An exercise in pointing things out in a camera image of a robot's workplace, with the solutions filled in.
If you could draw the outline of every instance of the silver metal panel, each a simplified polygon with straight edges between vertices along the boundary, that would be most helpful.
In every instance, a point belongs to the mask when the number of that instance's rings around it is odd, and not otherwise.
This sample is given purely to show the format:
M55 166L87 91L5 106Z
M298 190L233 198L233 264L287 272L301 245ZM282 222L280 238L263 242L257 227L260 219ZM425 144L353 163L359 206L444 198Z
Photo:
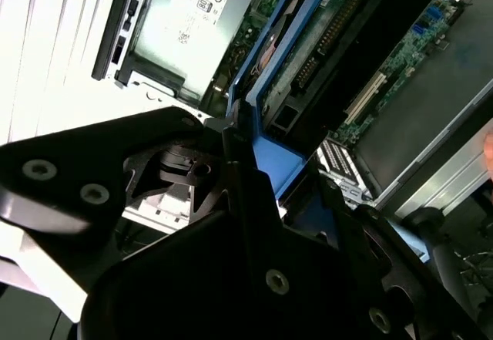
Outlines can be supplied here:
M396 215L406 217L419 207L436 207L447 214L483 184L489 178L483 143L492 128L493 119L403 203Z
M43 295L43 293L32 283L31 278L15 263L0 259L0 282L30 291L33 294Z
M87 294L25 231L0 221L0 256L14 261L71 321L80 320Z
M172 0L151 0L145 16L136 53L186 79L183 88L200 98L206 91L223 55L234 37L251 0L227 0L220 18L213 25L200 26L189 40L179 41L171 20L192 12L190 6L171 7Z
M402 171L387 187L384 192L374 201L374 206L378 207L386 199L386 197L400 184L400 179L417 163L423 161L435 147L448 135L450 129L455 127L455 124L460 122L462 117L476 106L490 90L493 89L493 79L471 100L471 102L461 110L461 112L424 148L423 151Z

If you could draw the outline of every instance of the blue plastic bracket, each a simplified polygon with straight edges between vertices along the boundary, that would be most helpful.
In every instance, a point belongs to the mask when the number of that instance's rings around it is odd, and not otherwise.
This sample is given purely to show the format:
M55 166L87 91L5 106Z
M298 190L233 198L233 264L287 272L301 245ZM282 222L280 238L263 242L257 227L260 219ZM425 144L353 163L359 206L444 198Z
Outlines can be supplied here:
M228 112L236 99L236 87L240 79L248 74L253 61L257 58L262 45L265 42L270 29L278 20L283 10L283 5L289 0L280 0L265 28L260 33L255 46L250 51L245 63L236 76L233 85L229 89ZM290 50L300 36L306 24L310 21L312 14L317 9L322 0L304 0L300 10L295 15L290 27L286 31L283 40L276 49L269 64L262 72L252 90L246 96L247 102L252 105L253 115L253 150L257 159L257 166L260 170L267 173L276 198L279 198L289 187L291 182L303 169L306 159L299 153L292 151L281 143L269 138L263 131L262 124L262 97L268 92L268 87L272 79L283 65Z

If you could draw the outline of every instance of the gray metal panel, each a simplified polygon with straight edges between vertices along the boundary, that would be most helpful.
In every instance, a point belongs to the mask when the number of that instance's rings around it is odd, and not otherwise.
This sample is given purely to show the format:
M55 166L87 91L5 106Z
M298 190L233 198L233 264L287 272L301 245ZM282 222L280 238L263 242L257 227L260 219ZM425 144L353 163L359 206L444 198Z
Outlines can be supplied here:
M176 12L170 10L171 1L151 0L135 50L145 59L184 77L183 87L201 97L251 0L227 0L214 27L211 30L201 28L188 44L165 33Z
M473 0L451 44L427 59L357 145L382 189L391 185L493 76L493 0Z
M451 212L488 178L483 142L493 128L491 119L440 170L427 180L397 211L406 217L419 207L436 207Z

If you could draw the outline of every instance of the green circuit board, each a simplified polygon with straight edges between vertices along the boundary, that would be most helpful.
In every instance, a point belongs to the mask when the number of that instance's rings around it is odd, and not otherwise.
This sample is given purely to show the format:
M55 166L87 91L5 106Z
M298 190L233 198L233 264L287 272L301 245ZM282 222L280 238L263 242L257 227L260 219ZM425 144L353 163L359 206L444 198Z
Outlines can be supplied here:
M352 147L406 81L412 79L419 65L437 49L446 48L448 43L444 37L456 8L451 6L449 0L434 0L432 5L443 11L443 18L431 22L422 34L412 28L407 32L378 70L387 77L386 83L381 87L383 95L380 95L379 102L363 118L352 123L343 123L337 131L329 133L331 139Z

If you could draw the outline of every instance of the screw hole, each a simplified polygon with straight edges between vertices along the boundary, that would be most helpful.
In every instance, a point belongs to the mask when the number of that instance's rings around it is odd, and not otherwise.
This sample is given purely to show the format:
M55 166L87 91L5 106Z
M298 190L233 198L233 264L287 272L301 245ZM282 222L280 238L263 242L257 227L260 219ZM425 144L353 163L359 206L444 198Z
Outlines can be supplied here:
M46 160L30 160L22 166L22 172L32 180L51 180L57 173L55 165Z
M209 174L211 171L210 167L207 164L200 164L195 168L193 171L193 174L195 174L196 177L204 177L207 174Z
M285 295L290 290L290 284L284 274L276 269L270 269L266 274L267 286L279 295Z

